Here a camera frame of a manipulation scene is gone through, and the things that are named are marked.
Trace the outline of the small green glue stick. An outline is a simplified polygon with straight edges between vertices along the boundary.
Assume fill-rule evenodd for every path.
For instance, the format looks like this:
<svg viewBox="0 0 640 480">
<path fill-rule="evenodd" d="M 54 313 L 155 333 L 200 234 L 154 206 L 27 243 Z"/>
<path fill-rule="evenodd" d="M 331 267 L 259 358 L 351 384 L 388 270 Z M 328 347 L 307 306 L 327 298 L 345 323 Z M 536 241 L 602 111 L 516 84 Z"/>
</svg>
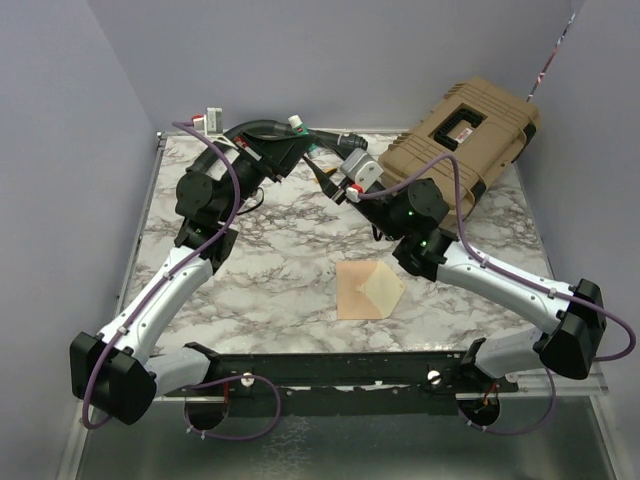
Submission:
<svg viewBox="0 0 640 480">
<path fill-rule="evenodd" d="M 288 118 L 288 122 L 292 131 L 299 136 L 307 135 L 308 129 L 299 115 L 292 115 Z"/>
</svg>

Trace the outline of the pink tan envelope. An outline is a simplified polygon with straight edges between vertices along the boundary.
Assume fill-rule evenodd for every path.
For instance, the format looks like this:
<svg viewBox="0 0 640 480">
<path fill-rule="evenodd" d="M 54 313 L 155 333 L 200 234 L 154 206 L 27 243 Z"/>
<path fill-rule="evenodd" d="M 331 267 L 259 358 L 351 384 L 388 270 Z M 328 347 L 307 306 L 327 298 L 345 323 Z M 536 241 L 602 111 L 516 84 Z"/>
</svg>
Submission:
<svg viewBox="0 0 640 480">
<path fill-rule="evenodd" d="M 404 291 L 404 282 L 382 261 L 336 263 L 338 320 L 386 319 L 393 313 Z"/>
</svg>

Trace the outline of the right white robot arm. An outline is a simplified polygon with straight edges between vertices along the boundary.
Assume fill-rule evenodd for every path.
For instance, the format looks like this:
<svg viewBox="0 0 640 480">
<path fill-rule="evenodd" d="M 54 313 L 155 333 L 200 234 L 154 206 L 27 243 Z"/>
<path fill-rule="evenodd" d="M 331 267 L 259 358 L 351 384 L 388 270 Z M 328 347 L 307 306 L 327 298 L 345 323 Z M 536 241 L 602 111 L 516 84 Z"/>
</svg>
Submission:
<svg viewBox="0 0 640 480">
<path fill-rule="evenodd" d="M 319 167 L 312 170 L 328 198 L 352 205 L 396 241 L 393 255 L 406 272 L 480 295 L 531 323 L 526 332 L 472 343 L 459 367 L 467 389 L 481 391 L 494 379 L 542 367 L 569 379 L 588 377 L 607 325 L 597 284 L 538 277 L 465 245 L 461 232 L 440 228 L 449 206 L 430 178 L 385 195 L 375 179 L 335 184 Z"/>
</svg>

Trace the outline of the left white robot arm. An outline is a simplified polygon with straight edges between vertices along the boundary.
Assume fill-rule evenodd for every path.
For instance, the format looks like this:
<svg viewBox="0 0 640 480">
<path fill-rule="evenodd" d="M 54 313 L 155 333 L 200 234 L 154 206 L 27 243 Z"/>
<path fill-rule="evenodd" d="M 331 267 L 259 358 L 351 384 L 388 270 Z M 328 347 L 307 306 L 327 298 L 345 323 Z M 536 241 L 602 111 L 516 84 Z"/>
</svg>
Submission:
<svg viewBox="0 0 640 480">
<path fill-rule="evenodd" d="M 310 135 L 240 128 L 223 137 L 238 153 L 234 160 L 218 141 L 198 137 L 207 148 L 176 185 L 175 211 L 183 221 L 160 270 L 114 320 L 71 343 L 72 392 L 89 430 L 97 426 L 91 408 L 131 425 L 158 396 L 185 386 L 206 395 L 220 385 L 221 371 L 205 349 L 184 347 L 167 357 L 153 350 L 184 303 L 229 257 L 238 236 L 231 225 L 243 203 L 264 180 L 286 178 L 313 142 Z"/>
</svg>

